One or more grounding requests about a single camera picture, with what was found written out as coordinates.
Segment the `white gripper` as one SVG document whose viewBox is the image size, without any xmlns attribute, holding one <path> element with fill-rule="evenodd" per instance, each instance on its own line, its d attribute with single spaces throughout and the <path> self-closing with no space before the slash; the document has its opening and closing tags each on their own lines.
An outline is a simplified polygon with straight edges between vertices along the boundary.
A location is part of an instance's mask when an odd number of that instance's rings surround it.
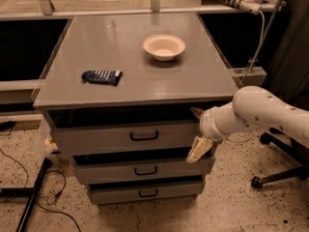
<svg viewBox="0 0 309 232">
<path fill-rule="evenodd" d="M 200 132 L 204 136 L 194 138 L 191 150 L 186 157 L 188 163 L 194 163 L 211 149 L 212 141 L 220 141 L 231 134 L 233 109 L 230 105 L 223 105 L 206 111 L 202 108 L 190 107 L 190 111 L 196 118 L 201 118 Z"/>
</svg>

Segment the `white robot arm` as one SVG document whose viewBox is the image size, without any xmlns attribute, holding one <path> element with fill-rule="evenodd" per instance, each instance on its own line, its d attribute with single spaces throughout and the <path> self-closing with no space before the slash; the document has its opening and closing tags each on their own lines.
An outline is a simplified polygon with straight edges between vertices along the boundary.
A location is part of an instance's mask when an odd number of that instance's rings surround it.
<svg viewBox="0 0 309 232">
<path fill-rule="evenodd" d="M 188 163 L 199 160 L 215 142 L 234 132 L 254 131 L 264 126 L 282 131 L 309 147 L 309 112 L 283 102 L 258 86 L 240 88 L 231 102 L 220 107 L 207 110 L 192 107 L 191 111 L 200 120 L 202 135 L 193 140 L 186 158 Z"/>
</svg>

